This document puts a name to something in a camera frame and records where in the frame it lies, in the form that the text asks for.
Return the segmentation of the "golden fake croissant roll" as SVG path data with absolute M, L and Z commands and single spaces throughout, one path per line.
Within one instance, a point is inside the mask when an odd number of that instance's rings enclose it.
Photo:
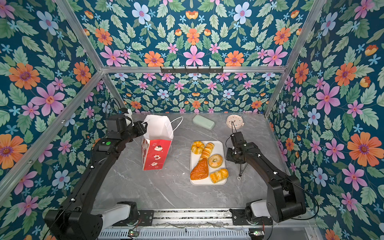
M 210 174 L 210 179 L 213 184 L 224 181 L 229 177 L 227 169 L 223 168 Z

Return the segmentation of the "round fake bagel bread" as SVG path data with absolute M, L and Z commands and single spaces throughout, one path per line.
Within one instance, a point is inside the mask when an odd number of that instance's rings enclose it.
M 223 164 L 223 157 L 220 154 L 215 154 L 209 157 L 208 164 L 211 168 L 219 168 Z

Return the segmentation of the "brown triangular fake pastry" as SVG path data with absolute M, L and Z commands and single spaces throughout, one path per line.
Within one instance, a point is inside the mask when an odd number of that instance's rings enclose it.
M 206 179 L 209 176 L 209 165 L 208 159 L 203 158 L 199 160 L 197 165 L 193 168 L 190 173 L 190 179 L 192 181 Z

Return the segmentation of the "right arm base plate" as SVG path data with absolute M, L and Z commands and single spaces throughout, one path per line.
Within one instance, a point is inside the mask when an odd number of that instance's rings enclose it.
M 245 209 L 229 209 L 232 214 L 233 225 L 235 226 L 271 226 L 273 220 L 269 217 L 256 217 L 252 210 L 249 208 Z

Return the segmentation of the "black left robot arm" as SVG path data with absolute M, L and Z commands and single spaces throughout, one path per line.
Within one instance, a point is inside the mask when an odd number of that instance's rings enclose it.
M 139 211 L 135 202 L 118 202 L 103 213 L 93 213 L 96 196 L 111 167 L 126 144 L 147 132 L 148 123 L 134 122 L 127 114 L 110 116 L 107 135 L 92 148 L 91 161 L 70 195 L 57 210 L 44 218 L 58 240 L 95 240 L 101 231 L 117 223 L 135 224 Z

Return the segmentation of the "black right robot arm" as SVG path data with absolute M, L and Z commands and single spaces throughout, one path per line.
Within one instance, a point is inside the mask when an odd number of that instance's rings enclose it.
M 296 176 L 278 169 L 253 142 L 246 142 L 241 132 L 230 135 L 233 147 L 228 148 L 226 159 L 235 164 L 248 164 L 267 185 L 267 198 L 248 203 L 245 217 L 249 223 L 271 218 L 280 223 L 307 212 L 305 190 Z

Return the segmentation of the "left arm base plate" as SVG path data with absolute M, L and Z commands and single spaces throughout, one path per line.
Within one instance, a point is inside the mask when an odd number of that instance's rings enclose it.
M 154 210 L 138 210 L 135 217 L 119 221 L 113 227 L 149 227 L 154 220 Z

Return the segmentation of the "white red paper bag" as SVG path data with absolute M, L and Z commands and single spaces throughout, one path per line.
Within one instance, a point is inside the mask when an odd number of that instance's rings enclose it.
M 183 119 L 183 117 L 178 117 L 171 121 L 167 116 L 146 116 L 144 123 L 147 124 L 147 132 L 142 141 L 144 171 L 163 168 L 174 139 L 174 131 L 177 129 L 177 127 L 173 127 L 173 123 L 179 122 L 180 125 Z

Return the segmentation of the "long twisted fake bread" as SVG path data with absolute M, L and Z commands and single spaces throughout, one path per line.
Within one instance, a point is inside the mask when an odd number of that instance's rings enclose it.
M 207 143 L 205 145 L 205 148 L 204 148 L 201 156 L 200 156 L 200 160 L 208 159 L 211 156 L 214 147 L 215 147 L 215 145 L 213 143 Z

